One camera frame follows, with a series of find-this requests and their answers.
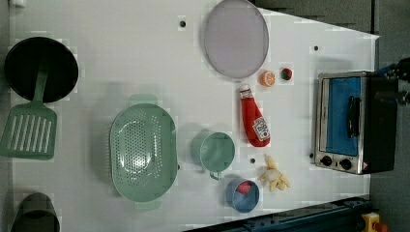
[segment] gray pot lid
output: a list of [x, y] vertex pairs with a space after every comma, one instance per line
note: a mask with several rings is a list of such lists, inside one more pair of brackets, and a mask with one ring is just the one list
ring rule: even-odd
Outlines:
[[243, 78], [260, 69], [269, 47], [263, 15], [247, 0], [224, 0], [209, 15], [205, 51], [221, 74]]

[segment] ketchup label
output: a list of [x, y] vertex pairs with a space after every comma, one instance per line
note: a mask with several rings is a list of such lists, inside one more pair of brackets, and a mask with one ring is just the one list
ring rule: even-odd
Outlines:
[[260, 141], [265, 141], [271, 136], [263, 117], [260, 117], [253, 122], [253, 129]]

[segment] gray floor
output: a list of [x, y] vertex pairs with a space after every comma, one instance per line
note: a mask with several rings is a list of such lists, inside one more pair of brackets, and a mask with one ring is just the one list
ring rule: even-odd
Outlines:
[[[318, 21], [370, 32], [371, 0], [256, 0], [257, 7], [272, 9]], [[376, 0], [375, 34], [378, 63], [385, 67], [410, 57], [410, 1]], [[410, 90], [410, 85], [401, 86]], [[410, 231], [410, 105], [400, 107], [397, 116], [395, 170], [371, 175], [370, 199], [390, 231]]]

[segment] green spatula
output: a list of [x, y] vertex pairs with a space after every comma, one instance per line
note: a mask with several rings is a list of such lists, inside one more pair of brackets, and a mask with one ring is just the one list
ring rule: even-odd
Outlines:
[[0, 142], [0, 155], [50, 160], [54, 157], [57, 115], [43, 104], [48, 62], [42, 57], [34, 98], [12, 108]]

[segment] black pot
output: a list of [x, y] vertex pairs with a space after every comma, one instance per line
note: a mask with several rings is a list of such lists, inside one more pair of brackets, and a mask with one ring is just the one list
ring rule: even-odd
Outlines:
[[34, 193], [21, 202], [12, 232], [59, 232], [60, 222], [50, 198]]
[[21, 41], [6, 57], [5, 75], [10, 86], [26, 100], [34, 97], [41, 56], [45, 55], [49, 64], [43, 102], [63, 99], [78, 80], [75, 58], [62, 43], [44, 37]]

